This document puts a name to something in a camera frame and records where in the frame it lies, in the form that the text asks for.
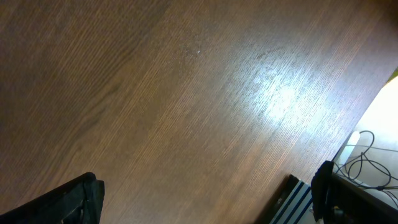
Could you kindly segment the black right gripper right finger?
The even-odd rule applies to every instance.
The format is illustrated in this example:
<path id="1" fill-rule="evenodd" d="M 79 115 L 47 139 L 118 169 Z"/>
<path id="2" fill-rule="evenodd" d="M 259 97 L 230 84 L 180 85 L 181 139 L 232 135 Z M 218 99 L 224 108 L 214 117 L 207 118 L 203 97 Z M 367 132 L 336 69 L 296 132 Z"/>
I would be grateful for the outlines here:
<path id="1" fill-rule="evenodd" d="M 312 181 L 312 210 L 317 223 L 397 224 L 397 209 L 333 172 L 325 161 Z"/>

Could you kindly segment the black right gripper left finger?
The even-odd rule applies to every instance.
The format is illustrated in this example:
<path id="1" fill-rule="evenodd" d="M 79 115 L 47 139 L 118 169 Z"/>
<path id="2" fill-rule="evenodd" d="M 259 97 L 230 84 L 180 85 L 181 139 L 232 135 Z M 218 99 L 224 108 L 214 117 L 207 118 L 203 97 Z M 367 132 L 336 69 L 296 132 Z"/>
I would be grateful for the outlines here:
<path id="1" fill-rule="evenodd" d="M 2 214 L 1 223 L 99 224 L 104 195 L 104 181 L 87 172 Z"/>

